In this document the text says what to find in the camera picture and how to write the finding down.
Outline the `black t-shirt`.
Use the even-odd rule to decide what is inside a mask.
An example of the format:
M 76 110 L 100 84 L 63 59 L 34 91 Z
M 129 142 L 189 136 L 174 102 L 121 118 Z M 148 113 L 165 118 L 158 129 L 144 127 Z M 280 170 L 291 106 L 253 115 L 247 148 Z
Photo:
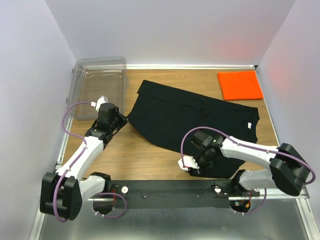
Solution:
M 250 143 L 257 143 L 260 119 L 256 107 L 211 98 L 143 80 L 128 115 L 130 124 L 151 144 L 197 157 L 201 151 L 184 135 L 195 127 L 214 135 L 208 127 Z

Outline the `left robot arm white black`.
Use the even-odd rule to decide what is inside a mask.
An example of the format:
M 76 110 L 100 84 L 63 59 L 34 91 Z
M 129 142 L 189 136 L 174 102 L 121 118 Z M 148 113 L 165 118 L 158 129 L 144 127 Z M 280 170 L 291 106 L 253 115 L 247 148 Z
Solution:
M 82 204 L 94 196 L 124 199 L 113 189 L 108 174 L 94 172 L 83 180 L 93 160 L 128 122 L 113 103 L 91 102 L 90 105 L 96 108 L 98 116 L 85 136 L 80 137 L 81 145 L 66 164 L 55 172 L 47 172 L 41 181 L 39 210 L 61 223 L 73 221 Z

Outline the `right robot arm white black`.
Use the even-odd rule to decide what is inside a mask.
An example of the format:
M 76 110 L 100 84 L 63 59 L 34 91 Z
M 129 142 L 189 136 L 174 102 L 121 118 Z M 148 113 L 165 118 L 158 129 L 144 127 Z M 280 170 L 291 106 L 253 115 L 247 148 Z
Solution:
M 241 196 L 253 189 L 277 188 L 290 196 L 299 196 L 310 174 L 308 164 L 288 143 L 265 146 L 239 140 L 221 133 L 213 136 L 196 130 L 191 142 L 201 150 L 190 167 L 199 174 L 218 170 L 223 160 L 241 160 L 261 166 L 262 170 L 239 170 L 230 183 L 230 191 Z

